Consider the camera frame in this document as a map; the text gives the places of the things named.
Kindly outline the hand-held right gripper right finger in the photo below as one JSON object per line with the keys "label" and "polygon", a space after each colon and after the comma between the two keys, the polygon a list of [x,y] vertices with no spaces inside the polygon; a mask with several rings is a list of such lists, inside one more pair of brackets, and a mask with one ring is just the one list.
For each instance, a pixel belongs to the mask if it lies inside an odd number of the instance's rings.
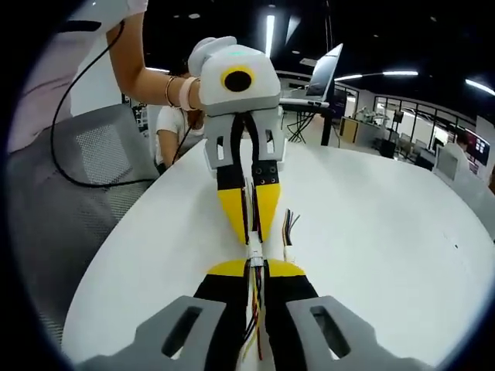
{"label": "hand-held right gripper right finger", "polygon": [[320,296],[298,266],[265,262],[265,328],[277,370],[427,370],[382,347],[372,325]]}

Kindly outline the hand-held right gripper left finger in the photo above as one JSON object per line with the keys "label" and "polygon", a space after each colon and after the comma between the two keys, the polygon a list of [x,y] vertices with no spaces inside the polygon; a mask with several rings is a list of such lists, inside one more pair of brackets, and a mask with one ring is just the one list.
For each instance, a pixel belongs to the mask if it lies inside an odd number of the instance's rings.
{"label": "hand-held right gripper left finger", "polygon": [[247,325],[248,263],[210,268],[193,296],[181,296],[135,330],[132,343],[77,370],[234,370]]}

